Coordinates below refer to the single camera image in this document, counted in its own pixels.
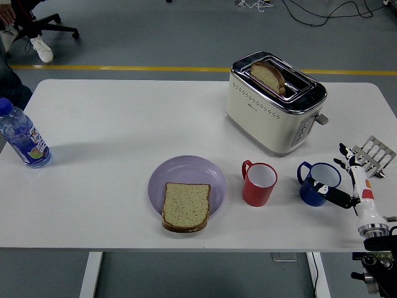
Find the person's left hand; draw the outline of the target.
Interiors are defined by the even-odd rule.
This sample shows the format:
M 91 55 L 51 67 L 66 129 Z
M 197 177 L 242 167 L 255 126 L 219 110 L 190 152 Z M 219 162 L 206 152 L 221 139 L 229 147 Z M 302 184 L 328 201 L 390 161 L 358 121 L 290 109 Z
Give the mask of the person's left hand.
M 1 22 L 4 25 L 13 24 L 16 19 L 15 12 L 11 4 L 0 4 Z

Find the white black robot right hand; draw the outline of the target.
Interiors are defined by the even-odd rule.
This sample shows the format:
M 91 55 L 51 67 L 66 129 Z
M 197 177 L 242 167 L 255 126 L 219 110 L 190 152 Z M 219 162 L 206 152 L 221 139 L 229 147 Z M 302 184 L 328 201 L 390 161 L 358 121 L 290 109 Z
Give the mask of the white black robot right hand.
M 339 207 L 349 209 L 355 208 L 359 221 L 358 232 L 365 237 L 371 230 L 378 230 L 387 234 L 389 227 L 387 221 L 378 213 L 370 181 L 365 170 L 359 165 L 356 155 L 343 143 L 339 144 L 339 151 L 344 155 L 345 161 L 335 159 L 351 177 L 353 195 L 343 192 L 335 187 L 321 183 L 318 179 L 309 178 L 308 182 L 315 191 L 327 201 Z

